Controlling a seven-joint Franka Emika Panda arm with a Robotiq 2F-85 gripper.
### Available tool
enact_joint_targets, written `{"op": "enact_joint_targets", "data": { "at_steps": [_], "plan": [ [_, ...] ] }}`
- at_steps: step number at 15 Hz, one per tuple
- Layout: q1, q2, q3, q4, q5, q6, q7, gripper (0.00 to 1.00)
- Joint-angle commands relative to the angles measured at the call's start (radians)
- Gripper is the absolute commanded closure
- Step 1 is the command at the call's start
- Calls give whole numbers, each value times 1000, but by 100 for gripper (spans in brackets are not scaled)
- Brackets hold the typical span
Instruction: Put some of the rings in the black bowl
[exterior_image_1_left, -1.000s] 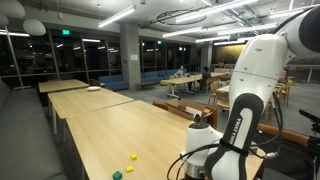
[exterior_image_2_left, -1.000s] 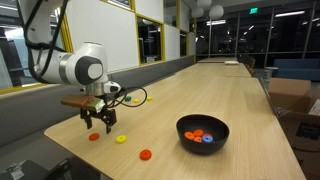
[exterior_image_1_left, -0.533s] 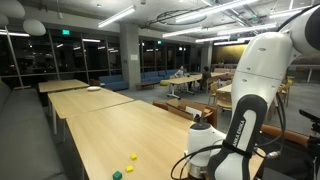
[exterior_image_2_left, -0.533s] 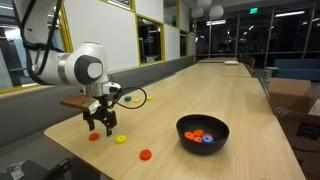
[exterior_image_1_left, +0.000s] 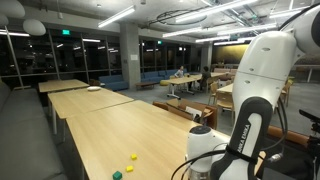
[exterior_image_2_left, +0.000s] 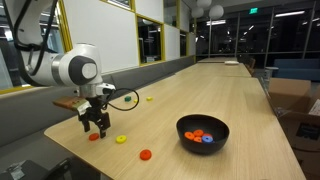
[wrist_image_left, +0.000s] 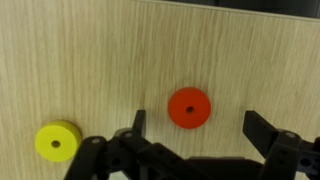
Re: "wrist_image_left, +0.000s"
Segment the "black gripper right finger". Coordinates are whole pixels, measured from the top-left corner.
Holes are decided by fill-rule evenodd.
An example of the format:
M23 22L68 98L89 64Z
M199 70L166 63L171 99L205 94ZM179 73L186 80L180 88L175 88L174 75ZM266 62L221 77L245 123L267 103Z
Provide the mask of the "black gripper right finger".
M259 180L294 180L297 172L320 180L320 137L313 142L277 129L256 111L245 112L242 131L265 159Z

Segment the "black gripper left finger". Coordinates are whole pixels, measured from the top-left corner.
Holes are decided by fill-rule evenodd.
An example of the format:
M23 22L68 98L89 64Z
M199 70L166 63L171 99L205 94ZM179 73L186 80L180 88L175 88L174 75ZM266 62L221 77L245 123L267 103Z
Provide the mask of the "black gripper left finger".
M122 171L129 180L210 180L211 177L160 143L145 139L146 111L138 110L131 128L111 140L84 139L64 180L109 180Z

